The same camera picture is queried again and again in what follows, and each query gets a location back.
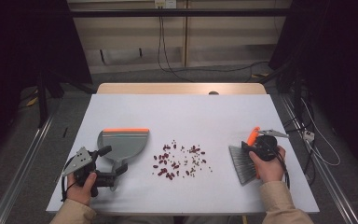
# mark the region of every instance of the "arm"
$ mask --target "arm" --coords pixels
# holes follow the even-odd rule
[[[84,186],[79,187],[75,184],[74,174],[69,174],[67,199],[50,223],[91,223],[96,213],[90,208],[90,191],[96,178],[97,174],[89,174]]]
[[[279,148],[284,158],[286,151],[282,147]],[[295,208],[290,191],[282,182],[283,169],[278,160],[262,161],[254,152],[250,152],[249,156],[264,182],[260,187],[261,198],[267,211],[263,224],[313,223],[306,213]]]

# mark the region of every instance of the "table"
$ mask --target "table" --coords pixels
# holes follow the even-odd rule
[[[209,96],[210,91],[220,95]],[[91,99],[69,158],[82,146],[95,150],[97,133],[113,125],[147,127],[150,136],[143,152],[129,161],[129,171],[121,177],[117,191],[100,189],[100,195],[92,200],[91,207],[99,213],[189,216],[264,212],[258,194],[261,181],[255,180],[242,187],[227,148],[228,144],[239,144],[255,125],[284,132],[275,107],[260,84],[103,84]],[[183,175],[170,181],[153,174],[153,155],[171,141],[186,148],[198,142],[207,152],[208,165],[203,164],[203,170],[193,178]],[[288,139],[278,141],[286,149],[295,206],[305,212],[318,212],[290,142]],[[103,159],[97,161],[97,167],[103,172],[111,168]],[[61,207],[60,185],[52,195],[49,212]]]

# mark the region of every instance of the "human hand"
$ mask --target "human hand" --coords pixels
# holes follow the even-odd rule
[[[284,156],[286,155],[286,150],[284,150],[284,148],[280,146],[278,146],[278,148],[279,153],[284,159]],[[272,161],[262,161],[253,151],[249,152],[249,156],[257,166],[257,172],[264,183],[282,180],[283,168],[279,163],[278,159],[275,158]]]
[[[67,190],[67,198],[89,206],[91,201],[91,188],[94,185],[96,179],[97,174],[90,173],[83,187],[80,187],[78,184],[76,184],[74,173],[69,174],[67,186],[72,187],[69,187]]]

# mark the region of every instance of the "orange brush handle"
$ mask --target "orange brush handle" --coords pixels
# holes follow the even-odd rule
[[[260,127],[254,127],[251,134],[248,137],[248,141],[246,142],[249,146],[252,146],[255,144],[255,139],[258,136],[258,131],[260,131]],[[260,174],[258,173],[257,166],[255,165],[255,177],[257,179],[260,179]]]

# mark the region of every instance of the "gray floor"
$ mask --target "gray floor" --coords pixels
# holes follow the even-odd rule
[[[241,66],[214,66],[205,69],[239,67]],[[255,66],[252,74],[266,72],[269,72],[266,66]],[[180,72],[177,75],[196,82],[244,82],[249,78],[250,70],[244,69],[229,73],[193,70]],[[102,82],[183,82],[182,79],[175,77],[172,73],[160,70],[93,75],[93,79],[94,85],[92,87],[94,88]],[[62,99],[48,99],[50,105],[53,102],[58,102],[60,106],[48,129],[46,138],[34,158],[31,170],[27,174],[25,182],[21,185],[19,194],[16,195],[17,200],[6,217],[6,223],[48,223],[52,219],[52,215],[46,212],[46,207],[90,101],[90,96],[86,93],[67,85],[64,85],[64,88],[65,95]],[[266,90],[271,94],[282,122],[289,120],[290,117],[282,103],[282,96],[276,92],[274,83],[271,82],[266,85]],[[341,158],[339,166],[330,166],[329,169],[341,186],[343,193],[348,197],[355,215],[358,217],[358,161],[352,156],[345,141],[334,135],[332,127],[323,111],[318,107],[317,102],[313,104],[313,107],[318,128],[334,146]],[[37,105],[29,107],[20,105],[9,135],[0,146],[0,200],[34,139],[37,124]],[[329,161],[334,161],[336,156],[332,153],[330,147],[319,135],[316,136],[316,139],[316,145],[324,157]],[[307,153],[298,133],[290,133],[290,141],[300,164],[304,166]],[[313,221],[315,223],[346,223],[321,178],[321,174],[318,172],[314,174],[310,167],[309,175],[316,175],[311,190],[321,209],[320,213],[310,215]],[[263,216],[263,214],[248,216],[249,223],[261,223]],[[109,223],[109,217],[98,216],[94,223]]]

